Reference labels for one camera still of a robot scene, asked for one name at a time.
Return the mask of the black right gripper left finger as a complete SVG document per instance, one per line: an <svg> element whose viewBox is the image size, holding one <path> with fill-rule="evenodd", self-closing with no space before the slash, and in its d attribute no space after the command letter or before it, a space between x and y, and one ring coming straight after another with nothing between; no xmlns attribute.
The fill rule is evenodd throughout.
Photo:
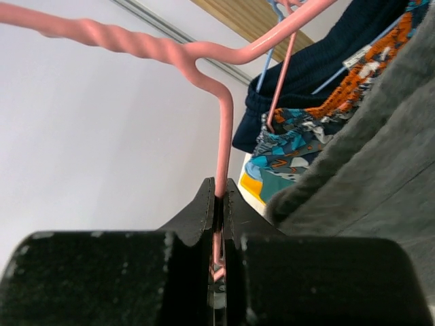
<svg viewBox="0 0 435 326"><path fill-rule="evenodd" d="M2 325L211 325L215 185L155 231L39 231L1 277Z"/></svg>

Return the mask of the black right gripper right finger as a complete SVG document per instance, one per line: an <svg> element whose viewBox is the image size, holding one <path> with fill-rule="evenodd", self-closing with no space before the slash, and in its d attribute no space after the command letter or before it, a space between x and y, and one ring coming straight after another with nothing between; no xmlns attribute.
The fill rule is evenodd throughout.
<svg viewBox="0 0 435 326"><path fill-rule="evenodd" d="M431 325L409 256L381 238L287 236L229 179L227 325Z"/></svg>

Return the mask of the patterned orange blue shorts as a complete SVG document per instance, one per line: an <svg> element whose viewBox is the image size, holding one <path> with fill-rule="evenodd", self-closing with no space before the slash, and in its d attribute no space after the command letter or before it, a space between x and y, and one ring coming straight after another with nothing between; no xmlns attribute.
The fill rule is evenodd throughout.
<svg viewBox="0 0 435 326"><path fill-rule="evenodd" d="M428 11L428 1L409 1L403 15L372 45L343 63L348 75L318 107L277 108L274 132L262 125L245 173L262 182L264 204L278 191L298 182L334 135L352 118L387 66L414 35Z"/></svg>

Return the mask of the grey shorts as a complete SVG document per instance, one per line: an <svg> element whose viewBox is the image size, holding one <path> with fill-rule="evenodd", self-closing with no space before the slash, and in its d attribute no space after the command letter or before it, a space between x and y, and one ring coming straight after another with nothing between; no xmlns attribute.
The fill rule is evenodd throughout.
<svg viewBox="0 0 435 326"><path fill-rule="evenodd" d="M434 256L434 10L266 218L289 234L376 236Z"/></svg>

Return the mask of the navy blue shorts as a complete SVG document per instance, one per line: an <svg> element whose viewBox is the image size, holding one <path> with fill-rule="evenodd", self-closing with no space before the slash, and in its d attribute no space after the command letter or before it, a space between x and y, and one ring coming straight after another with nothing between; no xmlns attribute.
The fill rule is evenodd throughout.
<svg viewBox="0 0 435 326"><path fill-rule="evenodd" d="M348 74L343 61L401 17L406 6L406 1L352 1L323 39L291 56L278 107L320 106ZM269 68L260 87L257 77L251 81L246 110L232 140L234 148L253 152L261 117L270 109L281 68L281 64Z"/></svg>

